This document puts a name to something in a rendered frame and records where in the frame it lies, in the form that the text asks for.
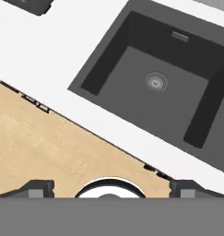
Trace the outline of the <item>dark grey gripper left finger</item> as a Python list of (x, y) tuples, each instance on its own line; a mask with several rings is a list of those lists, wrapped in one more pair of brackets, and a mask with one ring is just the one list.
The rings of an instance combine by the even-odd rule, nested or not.
[(54, 198), (54, 180), (30, 180), (21, 186), (3, 194), (0, 198)]

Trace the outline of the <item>dark grey kitchen sink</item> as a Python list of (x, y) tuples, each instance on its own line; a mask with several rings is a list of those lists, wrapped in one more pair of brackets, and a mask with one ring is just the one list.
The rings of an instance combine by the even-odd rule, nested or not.
[(224, 28), (128, 0), (69, 90), (224, 171)]

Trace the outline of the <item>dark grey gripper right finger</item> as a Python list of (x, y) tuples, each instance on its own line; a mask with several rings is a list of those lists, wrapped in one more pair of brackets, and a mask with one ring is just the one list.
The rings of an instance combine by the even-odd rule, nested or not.
[(207, 190), (193, 180), (170, 181), (169, 197), (175, 198), (224, 198), (223, 194)]

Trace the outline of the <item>dark grey appliance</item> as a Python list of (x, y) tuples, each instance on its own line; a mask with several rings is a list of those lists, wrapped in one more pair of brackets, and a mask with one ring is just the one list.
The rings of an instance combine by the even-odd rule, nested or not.
[(12, 6), (23, 9), (33, 15), (41, 16), (46, 14), (54, 0), (3, 0)]

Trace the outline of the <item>white and black round object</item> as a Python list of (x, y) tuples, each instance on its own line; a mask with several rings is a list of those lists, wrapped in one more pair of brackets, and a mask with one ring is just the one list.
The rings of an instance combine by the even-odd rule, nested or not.
[(105, 177), (87, 183), (75, 198), (145, 198), (143, 191), (123, 178)]

